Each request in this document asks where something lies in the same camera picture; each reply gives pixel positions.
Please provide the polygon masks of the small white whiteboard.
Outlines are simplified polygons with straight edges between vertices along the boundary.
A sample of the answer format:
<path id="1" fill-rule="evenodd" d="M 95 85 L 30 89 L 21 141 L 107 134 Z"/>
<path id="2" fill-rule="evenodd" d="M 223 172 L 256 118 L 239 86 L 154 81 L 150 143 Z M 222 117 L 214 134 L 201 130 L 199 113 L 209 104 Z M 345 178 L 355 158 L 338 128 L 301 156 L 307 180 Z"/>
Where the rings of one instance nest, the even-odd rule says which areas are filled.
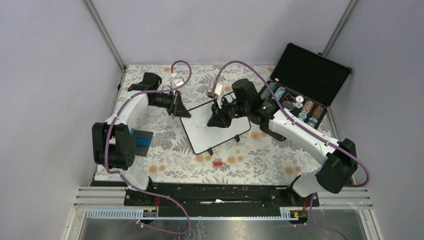
<path id="1" fill-rule="evenodd" d="M 207 101 L 189 110 L 191 118 L 180 118 L 191 149 L 196 155 L 212 150 L 230 140 L 235 140 L 251 129 L 251 123 L 247 117 L 234 119 L 228 128 L 197 127 L 207 123 L 212 115 L 212 105 L 212 100 Z"/>

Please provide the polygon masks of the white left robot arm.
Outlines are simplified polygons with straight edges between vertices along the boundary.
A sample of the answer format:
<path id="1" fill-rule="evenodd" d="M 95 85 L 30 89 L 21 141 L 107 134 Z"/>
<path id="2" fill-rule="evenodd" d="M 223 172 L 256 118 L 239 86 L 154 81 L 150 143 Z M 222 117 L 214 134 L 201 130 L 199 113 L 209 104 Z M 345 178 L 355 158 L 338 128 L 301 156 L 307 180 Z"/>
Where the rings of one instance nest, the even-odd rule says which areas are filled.
<path id="1" fill-rule="evenodd" d="M 155 192 L 148 187 L 150 178 L 133 166 L 136 157 L 135 132 L 137 118 L 146 112 L 148 106 L 165 109 L 171 117 L 190 118 L 178 90 L 185 81 L 175 74 L 171 89 L 159 89 L 162 78 L 146 72 L 140 83 L 132 84 L 122 106 L 104 122 L 93 124 L 93 160 L 102 165 L 110 174 L 117 174 L 136 192 L 136 199 L 144 206 L 152 204 Z"/>

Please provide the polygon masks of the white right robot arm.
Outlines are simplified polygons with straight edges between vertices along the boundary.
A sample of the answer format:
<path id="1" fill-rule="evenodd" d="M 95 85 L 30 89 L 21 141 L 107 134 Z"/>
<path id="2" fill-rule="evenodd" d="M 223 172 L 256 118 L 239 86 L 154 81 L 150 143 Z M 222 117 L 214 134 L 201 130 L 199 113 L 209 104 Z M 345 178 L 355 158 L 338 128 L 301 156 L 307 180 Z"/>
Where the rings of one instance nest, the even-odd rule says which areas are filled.
<path id="1" fill-rule="evenodd" d="M 313 101 L 291 101 L 291 107 L 300 106 L 297 116 L 283 105 L 287 96 L 284 86 L 268 81 L 258 92 L 246 78 L 232 85 L 234 99 L 224 99 L 222 84 L 212 81 L 206 95 L 214 100 L 208 127 L 229 128 L 232 120 L 247 117 L 254 124 L 276 139 L 287 138 L 309 153 L 320 168 L 296 177 L 287 187 L 287 201 L 293 206 L 301 205 L 307 196 L 327 191 L 338 194 L 348 185 L 358 169 L 355 161 L 355 144 L 344 139 L 327 136 L 316 130 L 324 110 L 314 106 Z"/>

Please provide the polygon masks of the floral patterned table mat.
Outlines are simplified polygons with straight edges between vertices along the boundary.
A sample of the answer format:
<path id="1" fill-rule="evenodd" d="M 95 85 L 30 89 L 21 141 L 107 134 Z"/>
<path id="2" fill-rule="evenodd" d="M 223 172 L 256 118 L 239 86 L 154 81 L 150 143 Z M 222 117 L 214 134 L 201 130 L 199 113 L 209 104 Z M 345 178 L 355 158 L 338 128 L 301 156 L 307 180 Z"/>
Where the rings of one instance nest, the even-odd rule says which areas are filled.
<path id="1" fill-rule="evenodd" d="M 205 103 L 208 84 L 216 77 L 224 85 L 226 93 L 233 82 L 249 79 L 257 89 L 268 79 L 271 66 L 254 66 L 249 69 L 240 64 L 231 64 L 225 69 L 220 65 L 184 64 L 129 65 L 117 105 L 124 103 L 128 88 L 142 80 L 144 73 L 151 72 L 169 84 L 171 74 L 189 78 L 181 89 L 182 100 L 188 108 Z M 200 184 L 262 184 L 288 185 L 295 177 L 312 172 L 319 164 L 306 151 L 290 140 L 278 141 L 259 126 L 242 134 L 240 141 L 230 140 L 215 148 L 213 153 L 194 154 L 181 121 L 170 117 L 162 108 L 148 107 L 136 120 L 136 129 L 153 132 L 147 156 L 136 156 L 133 166 L 155 182 L 200 183 Z M 223 162 L 213 166 L 213 162 Z"/>

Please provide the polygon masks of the teal poker chip stack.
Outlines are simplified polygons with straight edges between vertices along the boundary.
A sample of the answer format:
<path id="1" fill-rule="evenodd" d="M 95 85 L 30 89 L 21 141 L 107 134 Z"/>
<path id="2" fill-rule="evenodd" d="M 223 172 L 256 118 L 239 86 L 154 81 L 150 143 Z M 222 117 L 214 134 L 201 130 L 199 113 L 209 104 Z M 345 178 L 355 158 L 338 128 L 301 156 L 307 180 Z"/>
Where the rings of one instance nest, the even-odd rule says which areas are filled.
<path id="1" fill-rule="evenodd" d="M 271 91 L 272 92 L 274 92 L 277 89 L 277 87 L 278 87 L 278 85 L 275 82 L 270 82 L 268 85 L 271 88 Z M 262 100 L 266 100 L 268 98 L 271 98 L 272 97 L 271 96 L 271 91 L 267 87 L 265 87 L 264 88 L 264 91 L 260 95 L 261 99 Z"/>

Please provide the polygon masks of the grey lego baseplate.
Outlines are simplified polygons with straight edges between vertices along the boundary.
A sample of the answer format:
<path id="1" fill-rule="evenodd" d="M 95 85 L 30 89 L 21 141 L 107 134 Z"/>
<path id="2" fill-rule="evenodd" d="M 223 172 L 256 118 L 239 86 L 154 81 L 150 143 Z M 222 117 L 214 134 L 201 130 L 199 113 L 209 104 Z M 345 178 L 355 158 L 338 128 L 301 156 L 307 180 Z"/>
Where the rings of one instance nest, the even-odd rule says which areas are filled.
<path id="1" fill-rule="evenodd" d="M 134 153 L 136 156 L 146 157 L 153 139 L 153 132 L 132 129 L 130 132 Z"/>

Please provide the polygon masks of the blue poker chip stack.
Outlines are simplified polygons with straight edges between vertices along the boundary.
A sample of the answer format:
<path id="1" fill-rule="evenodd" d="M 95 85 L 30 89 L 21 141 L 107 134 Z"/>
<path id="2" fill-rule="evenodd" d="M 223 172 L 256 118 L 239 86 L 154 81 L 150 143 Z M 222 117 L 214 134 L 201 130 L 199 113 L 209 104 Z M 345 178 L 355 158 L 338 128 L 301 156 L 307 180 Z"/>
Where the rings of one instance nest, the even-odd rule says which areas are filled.
<path id="1" fill-rule="evenodd" d="M 274 96 L 272 97 L 272 99 L 279 102 L 285 93 L 286 93 L 286 89 L 283 86 L 279 86 L 274 92 Z"/>

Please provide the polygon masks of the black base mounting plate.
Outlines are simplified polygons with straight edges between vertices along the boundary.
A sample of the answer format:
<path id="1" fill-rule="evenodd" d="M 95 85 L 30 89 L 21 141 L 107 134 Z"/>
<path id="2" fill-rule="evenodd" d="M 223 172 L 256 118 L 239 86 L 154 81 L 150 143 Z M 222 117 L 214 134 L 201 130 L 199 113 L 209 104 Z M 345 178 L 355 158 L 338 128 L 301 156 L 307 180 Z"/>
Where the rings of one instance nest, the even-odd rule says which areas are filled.
<path id="1" fill-rule="evenodd" d="M 317 196 L 300 197 L 286 186 L 230 185 L 150 182 L 148 195 L 136 190 L 125 191 L 124 206 L 153 207 L 159 217 L 184 217 L 181 204 L 190 218 L 194 217 L 278 217 L 280 208 L 303 210 L 312 203 L 320 205 Z"/>

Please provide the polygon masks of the pink poker chip stack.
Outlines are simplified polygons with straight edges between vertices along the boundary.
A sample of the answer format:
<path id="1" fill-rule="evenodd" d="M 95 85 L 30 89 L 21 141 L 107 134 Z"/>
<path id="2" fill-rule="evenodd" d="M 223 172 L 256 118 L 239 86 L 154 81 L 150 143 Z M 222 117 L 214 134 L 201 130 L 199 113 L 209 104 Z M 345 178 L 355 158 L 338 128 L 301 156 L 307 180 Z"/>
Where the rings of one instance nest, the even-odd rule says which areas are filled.
<path id="1" fill-rule="evenodd" d="M 302 120 L 302 121 L 305 121 L 308 118 L 308 115 L 309 115 L 310 111 L 312 110 L 312 108 L 314 107 L 314 105 L 315 104 L 311 100 L 307 100 L 304 103 L 300 112 L 298 113 L 297 118 Z"/>

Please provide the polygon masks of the black poker chip case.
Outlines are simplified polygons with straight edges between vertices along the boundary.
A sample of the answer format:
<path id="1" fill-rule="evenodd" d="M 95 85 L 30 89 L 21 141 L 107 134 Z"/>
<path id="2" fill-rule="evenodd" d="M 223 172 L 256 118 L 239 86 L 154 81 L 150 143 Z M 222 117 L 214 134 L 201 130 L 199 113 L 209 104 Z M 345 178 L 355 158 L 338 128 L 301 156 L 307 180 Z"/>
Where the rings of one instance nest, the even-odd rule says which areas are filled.
<path id="1" fill-rule="evenodd" d="M 280 104 L 296 118 L 306 101 L 314 103 L 307 119 L 303 120 L 307 125 L 309 125 L 309 118 L 314 109 L 317 106 L 324 107 L 316 126 L 309 125 L 318 129 L 328 112 L 328 107 L 331 106 L 352 72 L 351 67 L 325 58 L 294 43 L 288 43 L 267 83 L 274 82 L 277 84 L 277 88 L 285 88 L 286 92 L 280 99 Z M 283 101 L 286 94 L 295 97 L 296 102 Z"/>

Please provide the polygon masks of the brown poker chip stack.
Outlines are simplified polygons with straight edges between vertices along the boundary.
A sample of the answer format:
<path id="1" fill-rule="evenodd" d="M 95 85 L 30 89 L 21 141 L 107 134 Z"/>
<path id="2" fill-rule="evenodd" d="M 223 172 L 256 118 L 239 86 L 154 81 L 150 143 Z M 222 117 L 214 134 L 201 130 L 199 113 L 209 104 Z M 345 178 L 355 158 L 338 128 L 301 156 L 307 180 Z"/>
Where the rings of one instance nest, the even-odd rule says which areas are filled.
<path id="1" fill-rule="evenodd" d="M 312 114 L 311 114 L 311 117 L 309 118 L 309 122 L 308 122 L 308 124 L 309 125 L 311 125 L 311 126 L 316 126 L 317 125 L 317 123 L 318 123 L 318 121 L 319 121 L 319 119 L 320 119 L 320 117 L 321 117 L 321 115 L 323 114 L 323 111 L 324 111 L 324 107 L 323 106 L 320 106 L 320 105 L 318 105 L 314 110 L 313 110 L 313 112 L 312 112 Z"/>

